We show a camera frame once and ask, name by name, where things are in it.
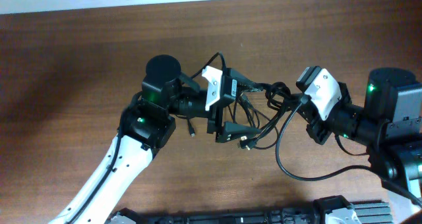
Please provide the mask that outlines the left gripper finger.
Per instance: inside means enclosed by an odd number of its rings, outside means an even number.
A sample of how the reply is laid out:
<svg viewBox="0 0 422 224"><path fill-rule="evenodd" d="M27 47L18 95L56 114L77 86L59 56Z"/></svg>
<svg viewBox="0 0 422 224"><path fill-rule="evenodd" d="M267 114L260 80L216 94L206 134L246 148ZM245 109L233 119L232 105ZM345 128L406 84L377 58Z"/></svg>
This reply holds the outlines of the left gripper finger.
<svg viewBox="0 0 422 224"><path fill-rule="evenodd" d="M216 142L229 142L236 139L253 138L261 133L261 129L225 122L216 134Z"/></svg>
<svg viewBox="0 0 422 224"><path fill-rule="evenodd" d="M240 92L261 92L264 90L263 86L259 83L249 80L233 68L228 68L227 72L229 77L237 81L237 87L240 89Z"/></svg>

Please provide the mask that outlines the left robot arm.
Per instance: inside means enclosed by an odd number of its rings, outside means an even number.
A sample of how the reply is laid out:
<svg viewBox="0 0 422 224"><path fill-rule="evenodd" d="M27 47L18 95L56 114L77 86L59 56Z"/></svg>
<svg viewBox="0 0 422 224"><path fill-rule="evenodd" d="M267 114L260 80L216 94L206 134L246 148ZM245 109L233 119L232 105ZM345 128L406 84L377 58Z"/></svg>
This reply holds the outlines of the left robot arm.
<svg viewBox="0 0 422 224"><path fill-rule="evenodd" d="M200 74L208 87L181 70L171 55L157 55L146 64L142 90L122 112L117 135L96 170L53 223L105 223L134 179L166 145L176 129L175 116L205 118L217 143L252 138L260 129L223 120L224 108L243 92L262 85L232 68L205 65Z"/></svg>

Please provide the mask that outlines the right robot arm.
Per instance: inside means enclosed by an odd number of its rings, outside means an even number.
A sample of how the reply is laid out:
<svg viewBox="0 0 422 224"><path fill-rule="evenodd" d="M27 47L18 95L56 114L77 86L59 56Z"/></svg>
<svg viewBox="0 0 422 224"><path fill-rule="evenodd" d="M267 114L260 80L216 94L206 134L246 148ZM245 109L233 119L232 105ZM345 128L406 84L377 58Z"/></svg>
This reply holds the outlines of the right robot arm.
<svg viewBox="0 0 422 224"><path fill-rule="evenodd" d="M421 201L421 83L404 69L379 68L369 73L365 103L353 104L347 86L326 69L307 67L296 86L310 101L299 112L307 133L323 145L331 134L362 144L370 170L384 180L382 187L412 194L397 214L410 216Z"/></svg>

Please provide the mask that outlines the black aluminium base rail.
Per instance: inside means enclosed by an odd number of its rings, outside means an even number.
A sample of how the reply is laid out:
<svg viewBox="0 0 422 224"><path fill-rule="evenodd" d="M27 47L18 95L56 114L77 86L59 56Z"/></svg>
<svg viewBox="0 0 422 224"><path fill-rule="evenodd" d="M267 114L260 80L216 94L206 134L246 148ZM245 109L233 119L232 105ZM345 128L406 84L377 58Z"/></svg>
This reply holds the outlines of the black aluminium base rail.
<svg viewBox="0 0 422 224"><path fill-rule="evenodd" d="M296 208L275 208L246 212L181 213L175 215L141 215L123 208L105 221L147 224L376 224L392 223L388 202L352 203L343 196L319 198L312 204Z"/></svg>

